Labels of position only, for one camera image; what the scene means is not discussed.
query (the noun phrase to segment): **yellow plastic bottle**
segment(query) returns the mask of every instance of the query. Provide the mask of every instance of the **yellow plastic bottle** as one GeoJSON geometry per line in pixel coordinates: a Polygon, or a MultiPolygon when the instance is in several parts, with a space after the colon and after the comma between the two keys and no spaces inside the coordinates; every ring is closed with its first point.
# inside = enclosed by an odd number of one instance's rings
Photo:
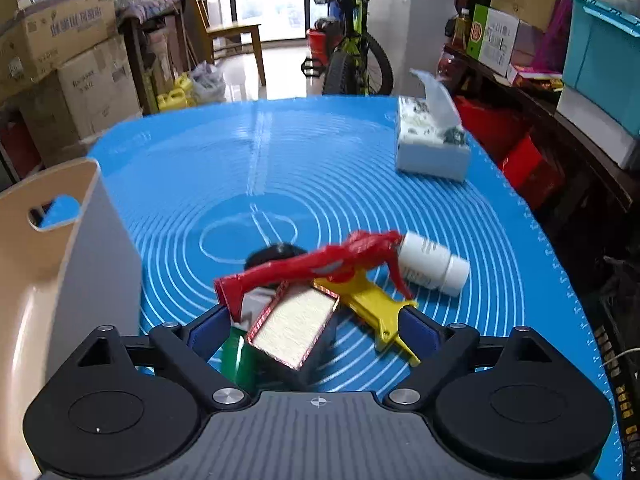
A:
{"type": "Polygon", "coordinates": [[[187,103],[189,106],[195,106],[195,101],[191,96],[191,90],[193,89],[193,81],[189,78],[189,74],[184,72],[180,75],[178,79],[174,82],[175,89],[184,90],[184,94],[187,96],[187,103]]]}
{"type": "Polygon", "coordinates": [[[158,109],[161,112],[182,110],[188,106],[187,96],[181,88],[171,90],[168,94],[160,94],[158,96],[158,109]]]}

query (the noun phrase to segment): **green box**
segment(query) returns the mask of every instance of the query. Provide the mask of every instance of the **green box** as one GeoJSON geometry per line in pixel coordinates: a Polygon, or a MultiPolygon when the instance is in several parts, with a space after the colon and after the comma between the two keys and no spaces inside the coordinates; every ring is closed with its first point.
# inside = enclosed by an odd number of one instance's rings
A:
{"type": "Polygon", "coordinates": [[[466,53],[501,76],[507,75],[520,20],[476,5],[466,53]]]}

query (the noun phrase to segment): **red bag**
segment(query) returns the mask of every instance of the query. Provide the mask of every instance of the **red bag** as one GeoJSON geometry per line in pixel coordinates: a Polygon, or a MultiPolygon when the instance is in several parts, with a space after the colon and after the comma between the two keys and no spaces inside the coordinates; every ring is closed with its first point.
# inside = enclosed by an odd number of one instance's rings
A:
{"type": "Polygon", "coordinates": [[[532,210],[539,208],[564,183],[558,162],[551,154],[538,150],[529,135],[503,160],[500,169],[532,210]]]}
{"type": "Polygon", "coordinates": [[[462,125],[484,148],[496,164],[500,164],[516,143],[529,131],[525,118],[509,108],[490,108],[462,96],[454,99],[462,125]]]}

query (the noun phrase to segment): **chair leg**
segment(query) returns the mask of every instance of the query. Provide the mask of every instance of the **chair leg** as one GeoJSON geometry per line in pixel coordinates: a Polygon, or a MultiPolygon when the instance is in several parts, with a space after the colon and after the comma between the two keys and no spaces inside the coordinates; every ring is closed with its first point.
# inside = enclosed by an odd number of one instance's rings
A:
{"type": "Polygon", "coordinates": [[[251,42],[254,45],[255,63],[258,66],[258,77],[260,85],[267,86],[267,79],[264,76],[264,63],[262,62],[262,44],[260,43],[260,30],[256,27],[251,31],[251,42]]]}

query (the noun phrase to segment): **tissue box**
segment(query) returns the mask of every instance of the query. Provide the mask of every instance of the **tissue box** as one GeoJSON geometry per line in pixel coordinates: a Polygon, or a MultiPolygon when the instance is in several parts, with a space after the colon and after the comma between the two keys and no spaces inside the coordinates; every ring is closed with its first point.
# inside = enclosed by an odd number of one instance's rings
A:
{"type": "Polygon", "coordinates": [[[462,127],[437,127],[425,99],[398,99],[398,171],[462,182],[470,160],[471,150],[462,127]]]}

